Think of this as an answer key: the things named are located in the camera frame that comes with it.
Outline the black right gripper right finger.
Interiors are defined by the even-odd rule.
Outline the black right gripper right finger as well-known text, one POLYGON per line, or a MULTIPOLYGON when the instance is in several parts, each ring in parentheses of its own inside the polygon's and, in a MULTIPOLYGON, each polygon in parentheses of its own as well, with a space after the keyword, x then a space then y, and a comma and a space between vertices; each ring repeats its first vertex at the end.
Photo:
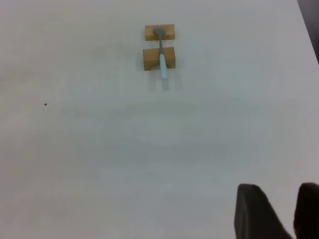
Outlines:
POLYGON ((298 192, 294 231, 298 239, 319 238, 319 186, 303 183, 298 192))

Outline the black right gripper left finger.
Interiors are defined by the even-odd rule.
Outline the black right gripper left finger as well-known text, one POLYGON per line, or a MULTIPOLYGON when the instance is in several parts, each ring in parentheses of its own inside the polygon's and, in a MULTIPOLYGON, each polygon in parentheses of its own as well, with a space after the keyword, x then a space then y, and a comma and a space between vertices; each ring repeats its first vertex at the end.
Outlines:
POLYGON ((290 239, 262 189, 254 184, 240 184, 234 216, 237 239, 290 239))

